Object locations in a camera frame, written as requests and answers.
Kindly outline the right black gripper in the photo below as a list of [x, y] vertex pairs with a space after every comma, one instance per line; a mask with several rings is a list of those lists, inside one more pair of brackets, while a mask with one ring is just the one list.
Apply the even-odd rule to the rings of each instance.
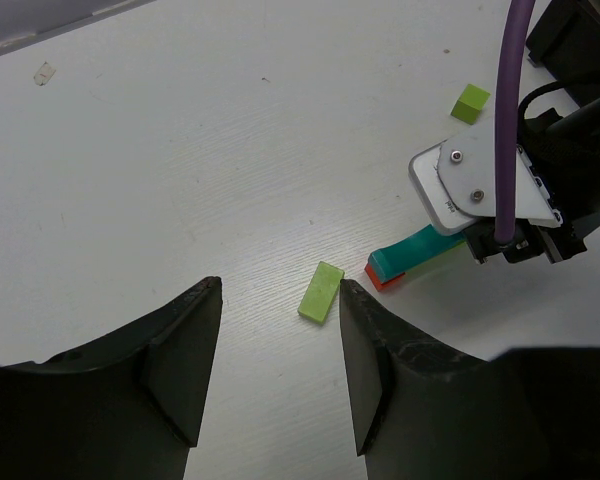
[[[575, 1], [554, 1], [538, 26], [531, 28], [533, 2], [510, 4], [496, 84], [496, 214], [465, 232], [478, 261], [497, 254], [510, 263], [540, 254], [553, 263], [568, 260], [585, 251], [585, 237], [600, 226], [600, 96], [566, 117], [553, 109], [536, 118], [526, 116], [529, 105], [548, 93], [600, 87], [600, 53], [594, 44], [582, 41], [566, 47], [561, 37], [577, 6]], [[524, 52], [540, 57], [552, 48], [563, 53], [564, 71], [521, 97]], [[514, 217], [514, 156], [519, 149], [548, 189], [551, 206], [562, 214], [563, 223], [555, 229]]]

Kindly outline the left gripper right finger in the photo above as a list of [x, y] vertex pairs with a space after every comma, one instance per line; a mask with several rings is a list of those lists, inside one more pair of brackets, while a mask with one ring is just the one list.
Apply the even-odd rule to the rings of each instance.
[[600, 348], [461, 352], [340, 284], [356, 451], [371, 479], [600, 479]]

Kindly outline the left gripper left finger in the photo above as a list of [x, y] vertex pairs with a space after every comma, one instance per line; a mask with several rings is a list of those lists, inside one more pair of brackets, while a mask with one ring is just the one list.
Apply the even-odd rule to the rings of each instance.
[[0, 479], [182, 478], [221, 313], [221, 280], [207, 277], [43, 363], [0, 366]]

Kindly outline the small green cube block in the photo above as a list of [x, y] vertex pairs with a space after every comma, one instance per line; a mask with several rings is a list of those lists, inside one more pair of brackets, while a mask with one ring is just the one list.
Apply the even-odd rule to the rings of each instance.
[[474, 125], [491, 94], [473, 84], [468, 84], [456, 100], [450, 115], [468, 125]]

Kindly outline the teal arch block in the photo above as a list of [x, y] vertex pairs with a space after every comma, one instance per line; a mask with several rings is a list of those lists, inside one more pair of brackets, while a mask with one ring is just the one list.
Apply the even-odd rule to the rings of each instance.
[[387, 281], [464, 242], [462, 233], [442, 235], [428, 225], [395, 244], [373, 251], [368, 263], [381, 281]]

